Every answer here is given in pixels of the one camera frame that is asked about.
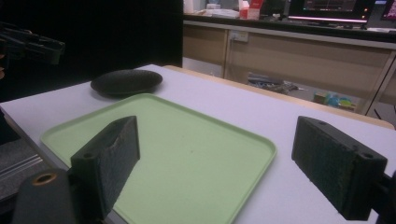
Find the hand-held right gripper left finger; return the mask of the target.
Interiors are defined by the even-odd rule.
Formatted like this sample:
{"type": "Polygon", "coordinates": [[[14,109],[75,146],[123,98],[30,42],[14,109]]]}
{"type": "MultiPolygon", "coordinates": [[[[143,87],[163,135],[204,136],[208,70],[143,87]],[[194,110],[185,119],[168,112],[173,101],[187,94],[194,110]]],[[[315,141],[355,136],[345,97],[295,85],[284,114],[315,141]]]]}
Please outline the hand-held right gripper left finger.
{"type": "Polygon", "coordinates": [[[136,116],[110,122],[71,157],[85,218],[106,218],[139,160],[136,116]]]}

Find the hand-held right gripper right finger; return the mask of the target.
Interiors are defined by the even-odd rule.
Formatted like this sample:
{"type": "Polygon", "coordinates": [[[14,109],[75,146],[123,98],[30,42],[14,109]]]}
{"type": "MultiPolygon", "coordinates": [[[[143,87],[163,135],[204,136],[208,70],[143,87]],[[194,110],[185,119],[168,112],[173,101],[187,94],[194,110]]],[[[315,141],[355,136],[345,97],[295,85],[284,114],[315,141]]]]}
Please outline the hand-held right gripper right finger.
{"type": "Polygon", "coordinates": [[[300,116],[291,158],[344,219],[389,216],[387,158],[331,124],[300,116]]]}

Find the black curtain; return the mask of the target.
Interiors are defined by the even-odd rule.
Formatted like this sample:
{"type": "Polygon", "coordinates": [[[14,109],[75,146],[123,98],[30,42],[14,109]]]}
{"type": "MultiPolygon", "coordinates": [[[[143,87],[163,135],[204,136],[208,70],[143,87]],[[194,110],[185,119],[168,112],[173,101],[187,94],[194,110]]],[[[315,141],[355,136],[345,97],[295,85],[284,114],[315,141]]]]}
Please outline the black curtain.
{"type": "Polygon", "coordinates": [[[57,65],[11,62],[0,102],[182,61],[183,0],[0,0],[0,21],[65,43],[57,65]]]}

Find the colourful toys on floor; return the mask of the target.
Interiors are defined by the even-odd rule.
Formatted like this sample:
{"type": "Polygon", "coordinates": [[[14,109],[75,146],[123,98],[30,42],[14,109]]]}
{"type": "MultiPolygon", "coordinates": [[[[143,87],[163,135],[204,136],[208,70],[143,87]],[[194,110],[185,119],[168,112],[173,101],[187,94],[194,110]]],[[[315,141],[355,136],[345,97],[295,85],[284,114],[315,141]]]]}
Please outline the colourful toys on floor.
{"type": "Polygon", "coordinates": [[[331,92],[316,92],[313,102],[347,111],[354,111],[356,109],[356,105],[349,98],[341,97],[331,92]]]}

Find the light green plastic tray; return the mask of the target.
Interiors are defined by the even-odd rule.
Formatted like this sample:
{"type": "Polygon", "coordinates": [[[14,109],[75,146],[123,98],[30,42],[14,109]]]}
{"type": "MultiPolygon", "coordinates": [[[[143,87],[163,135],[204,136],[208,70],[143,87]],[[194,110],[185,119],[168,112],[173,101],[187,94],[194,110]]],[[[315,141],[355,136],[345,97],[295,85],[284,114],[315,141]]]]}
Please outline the light green plastic tray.
{"type": "Polygon", "coordinates": [[[141,158],[114,210],[128,224],[231,224],[276,154],[267,138],[152,94],[47,130],[61,161],[108,123],[137,118],[141,158]]]}

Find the dark round plate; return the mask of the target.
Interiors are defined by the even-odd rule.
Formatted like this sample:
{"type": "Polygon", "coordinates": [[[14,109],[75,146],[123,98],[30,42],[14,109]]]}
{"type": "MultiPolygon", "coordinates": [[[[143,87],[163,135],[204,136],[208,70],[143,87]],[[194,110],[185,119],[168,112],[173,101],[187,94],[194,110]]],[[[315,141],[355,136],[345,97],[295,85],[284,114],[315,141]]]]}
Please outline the dark round plate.
{"type": "Polygon", "coordinates": [[[163,77],[144,69],[125,69],[103,74],[91,82],[93,90],[105,95],[131,95],[154,90],[163,77]]]}

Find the long wooden counter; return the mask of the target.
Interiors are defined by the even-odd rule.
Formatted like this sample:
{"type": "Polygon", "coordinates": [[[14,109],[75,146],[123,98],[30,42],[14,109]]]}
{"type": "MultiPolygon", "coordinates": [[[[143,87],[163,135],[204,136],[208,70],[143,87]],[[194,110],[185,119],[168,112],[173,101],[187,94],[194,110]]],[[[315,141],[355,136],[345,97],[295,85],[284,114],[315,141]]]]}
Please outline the long wooden counter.
{"type": "Polygon", "coordinates": [[[254,72],[356,97],[363,115],[396,105],[396,34],[186,15],[183,56],[240,83],[254,72]],[[231,40],[231,30],[248,32],[248,42],[231,40]]]}

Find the computer monitor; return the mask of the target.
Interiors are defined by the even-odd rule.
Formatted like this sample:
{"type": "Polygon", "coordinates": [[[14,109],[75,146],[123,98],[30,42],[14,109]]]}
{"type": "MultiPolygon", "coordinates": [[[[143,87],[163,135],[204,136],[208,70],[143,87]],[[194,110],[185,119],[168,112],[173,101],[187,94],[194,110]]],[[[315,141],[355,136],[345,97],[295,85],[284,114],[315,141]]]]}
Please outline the computer monitor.
{"type": "Polygon", "coordinates": [[[375,0],[290,0],[289,20],[366,23],[375,0]]]}

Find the red and white box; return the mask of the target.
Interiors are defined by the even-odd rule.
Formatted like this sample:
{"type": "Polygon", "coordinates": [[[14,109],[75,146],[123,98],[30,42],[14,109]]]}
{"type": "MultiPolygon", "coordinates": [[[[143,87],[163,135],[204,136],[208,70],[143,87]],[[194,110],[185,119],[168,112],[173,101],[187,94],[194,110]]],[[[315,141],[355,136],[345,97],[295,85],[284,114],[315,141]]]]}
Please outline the red and white box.
{"type": "Polygon", "coordinates": [[[264,0],[238,0],[239,18],[242,20],[257,20],[264,0]]]}

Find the stack of white papers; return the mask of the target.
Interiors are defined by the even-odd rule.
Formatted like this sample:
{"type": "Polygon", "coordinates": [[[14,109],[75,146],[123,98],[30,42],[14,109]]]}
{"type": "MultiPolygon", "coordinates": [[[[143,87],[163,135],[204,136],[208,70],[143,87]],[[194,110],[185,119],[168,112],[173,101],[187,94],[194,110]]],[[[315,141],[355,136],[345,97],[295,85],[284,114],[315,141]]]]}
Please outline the stack of white papers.
{"type": "Polygon", "coordinates": [[[232,9],[203,9],[196,12],[197,15],[216,17],[216,18],[228,18],[237,19],[239,12],[232,9]]]}

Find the white wall socket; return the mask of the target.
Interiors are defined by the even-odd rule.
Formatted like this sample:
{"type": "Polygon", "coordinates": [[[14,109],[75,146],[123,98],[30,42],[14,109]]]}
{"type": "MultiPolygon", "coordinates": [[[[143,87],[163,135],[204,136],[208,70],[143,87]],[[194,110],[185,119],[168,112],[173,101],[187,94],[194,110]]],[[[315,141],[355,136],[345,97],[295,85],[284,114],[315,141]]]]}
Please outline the white wall socket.
{"type": "Polygon", "coordinates": [[[233,41],[247,43],[248,42],[248,32],[231,30],[230,31],[230,39],[233,41]]]}

